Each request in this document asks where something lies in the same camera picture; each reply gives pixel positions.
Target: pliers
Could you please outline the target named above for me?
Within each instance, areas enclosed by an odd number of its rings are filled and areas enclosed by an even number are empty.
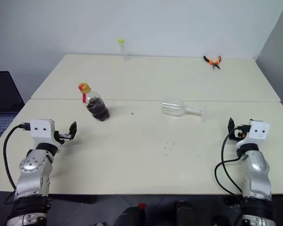
[[[221,62],[221,56],[218,57],[218,60],[216,60],[216,62],[207,59],[206,56],[203,56],[203,59],[204,59],[205,61],[207,61],[210,65],[213,65],[213,69],[214,69],[215,67],[217,67],[218,69],[220,69],[220,67],[219,67],[218,64]]]

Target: laptop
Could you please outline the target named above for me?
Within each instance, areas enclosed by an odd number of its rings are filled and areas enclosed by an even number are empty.
[[[24,106],[9,72],[0,72],[0,137]]]

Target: white table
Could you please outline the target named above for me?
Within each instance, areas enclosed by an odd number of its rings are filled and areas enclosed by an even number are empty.
[[[56,154],[50,176],[52,194],[224,194],[213,170],[230,117],[236,124],[249,118],[270,122],[260,150],[270,164],[274,194],[283,194],[283,106],[277,102],[206,102],[207,118],[163,115],[159,101],[105,101],[111,117],[95,120],[80,100],[30,100],[0,139],[0,190],[12,191],[5,173],[2,146],[12,127],[31,119],[53,119],[56,130],[78,132]],[[186,102],[190,106],[203,102]],[[29,131],[16,130],[7,152],[13,179],[18,165],[33,147]],[[225,147],[225,159],[236,158],[235,142]],[[228,166],[237,182],[242,167]],[[221,182],[237,192],[221,171]]]
[[[87,82],[107,100],[280,101],[253,59],[65,55],[32,99],[81,99]]]

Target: yellow cap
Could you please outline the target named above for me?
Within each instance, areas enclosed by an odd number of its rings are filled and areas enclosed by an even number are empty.
[[[78,88],[81,91],[81,93],[89,93],[91,90],[91,88],[88,86],[86,82],[80,83],[78,85]]]
[[[117,42],[118,42],[118,43],[124,43],[125,40],[124,40],[124,39],[117,39]]]

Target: laptop keyboard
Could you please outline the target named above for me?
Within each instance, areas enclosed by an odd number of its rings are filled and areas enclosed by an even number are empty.
[[[15,117],[0,117],[0,132],[4,132]]]

